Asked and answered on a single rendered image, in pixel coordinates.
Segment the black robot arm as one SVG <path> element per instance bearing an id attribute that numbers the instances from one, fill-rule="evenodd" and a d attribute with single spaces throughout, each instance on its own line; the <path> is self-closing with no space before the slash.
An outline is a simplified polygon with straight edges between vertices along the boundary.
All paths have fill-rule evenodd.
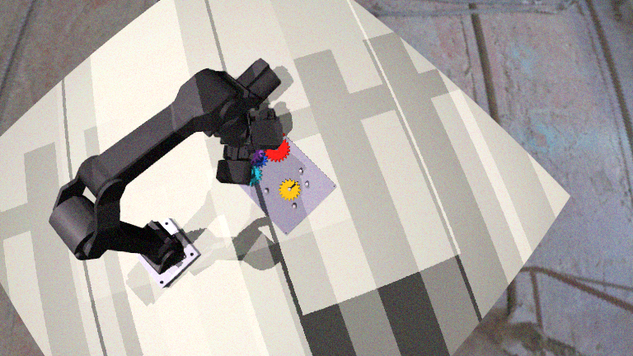
<path id="1" fill-rule="evenodd" d="M 245 112 L 256 109 L 280 84 L 264 59 L 237 80 L 225 71 L 202 69 L 180 87 L 169 106 L 82 162 L 74 180 L 59 189 L 49 224 L 78 260 L 124 251 L 140 254 L 158 275 L 164 274 L 186 259 L 184 248 L 158 221 L 144 227 L 120 221 L 126 185 L 194 133 L 237 135 L 246 125 Z M 248 125 L 248 153 L 276 150 L 283 143 L 282 123 L 273 109 L 262 110 L 256 121 L 248 118 Z M 95 203 L 83 195 L 86 187 Z"/>

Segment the purple gear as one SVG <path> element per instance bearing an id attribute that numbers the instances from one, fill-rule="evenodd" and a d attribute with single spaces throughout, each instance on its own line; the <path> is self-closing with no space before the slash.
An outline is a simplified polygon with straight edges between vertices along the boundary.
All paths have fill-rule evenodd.
<path id="1" fill-rule="evenodd" d="M 257 160 L 259 160 L 259 161 L 260 161 L 260 157 L 263 157 L 263 156 L 261 155 L 261 153 L 264 153 L 264 152 L 263 152 L 263 151 L 261 151 L 261 150 L 262 150 L 262 149 L 260 149 L 260 150 L 256 150 L 256 153 L 254 153 L 253 160 L 252 160 L 252 161 L 250 161 L 250 163 L 252 164 L 252 166 L 254 165 L 254 162 L 257 164 Z"/>

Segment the dark blue gear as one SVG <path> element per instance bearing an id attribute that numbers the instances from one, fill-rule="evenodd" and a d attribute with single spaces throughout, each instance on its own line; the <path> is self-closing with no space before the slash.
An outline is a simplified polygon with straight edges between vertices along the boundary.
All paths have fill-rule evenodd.
<path id="1" fill-rule="evenodd" d="M 261 153 L 261 155 L 262 155 L 262 153 Z M 264 153 L 262 156 L 263 156 L 263 157 L 260 157 L 260 161 L 259 161 L 259 160 L 257 160 L 257 164 L 254 162 L 254 163 L 255 163 L 255 164 L 254 164 L 254 166 L 256 166 L 256 165 L 257 165 L 257 167 L 258 167 L 258 168 L 259 168 L 259 167 L 261 167 L 261 168 L 262 168 L 262 165 L 264 165 L 264 166 L 265 166 L 265 162 L 268 162 L 268 161 L 266 160 L 268 157 L 265 157 L 265 153 Z"/>

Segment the yellow gear with black stripe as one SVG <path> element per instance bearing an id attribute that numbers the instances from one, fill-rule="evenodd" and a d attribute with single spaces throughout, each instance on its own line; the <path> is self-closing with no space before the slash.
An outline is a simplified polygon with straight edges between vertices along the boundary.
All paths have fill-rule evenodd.
<path id="1" fill-rule="evenodd" d="M 284 198 L 284 200 L 290 201 L 290 199 L 292 199 L 294 201 L 294 197 L 297 199 L 297 195 L 300 195 L 298 193 L 298 191 L 301 191 L 300 189 L 298 189 L 300 187 L 300 185 L 297 186 L 298 182 L 294 183 L 294 180 L 291 181 L 289 179 L 289 181 L 285 180 L 285 183 L 282 182 L 283 185 L 280 185 L 279 187 L 281 189 L 279 189 L 279 191 L 281 191 L 279 194 L 282 194 L 281 198 Z M 291 191 L 288 191 L 288 188 L 291 188 Z"/>

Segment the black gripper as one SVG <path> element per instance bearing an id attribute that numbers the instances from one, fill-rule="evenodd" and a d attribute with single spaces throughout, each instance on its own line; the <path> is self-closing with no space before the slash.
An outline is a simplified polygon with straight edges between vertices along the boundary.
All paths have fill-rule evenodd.
<path id="1" fill-rule="evenodd" d="M 247 139 L 250 135 L 248 118 L 256 121 L 250 112 L 245 112 L 246 125 L 244 129 L 234 136 L 223 137 L 217 131 L 213 134 L 215 138 L 220 138 L 223 148 L 223 159 L 218 161 L 216 178 L 221 183 L 249 185 L 251 183 L 252 164 L 254 153 L 247 151 Z"/>

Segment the red gear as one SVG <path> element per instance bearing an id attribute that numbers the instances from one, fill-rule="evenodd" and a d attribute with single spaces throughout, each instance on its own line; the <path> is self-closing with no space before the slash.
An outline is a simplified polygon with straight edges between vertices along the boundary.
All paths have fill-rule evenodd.
<path id="1" fill-rule="evenodd" d="M 271 158 L 270 160 L 274 160 L 274 162 L 277 162 L 277 160 L 280 162 L 280 159 L 283 161 L 284 158 L 287 158 L 286 155 L 289 155 L 288 152 L 290 152 L 290 150 L 288 149 L 290 148 L 290 146 L 287 145 L 288 143 L 286 143 L 285 139 L 283 143 L 279 146 L 278 150 L 265 150 L 265 156 L 268 157 L 268 160 Z"/>

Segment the teal gear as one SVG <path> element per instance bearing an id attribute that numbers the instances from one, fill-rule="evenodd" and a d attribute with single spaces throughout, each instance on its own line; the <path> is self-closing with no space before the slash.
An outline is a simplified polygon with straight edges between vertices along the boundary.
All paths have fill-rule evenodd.
<path id="1" fill-rule="evenodd" d="M 251 187 L 253 186 L 253 184 L 256 186 L 256 182 L 259 184 L 259 180 L 262 180 L 260 177 L 262 177 L 261 175 L 261 171 L 260 168 L 257 168 L 257 166 L 253 167 L 252 166 L 252 172 L 251 172 L 251 183 L 249 185 L 251 185 Z"/>

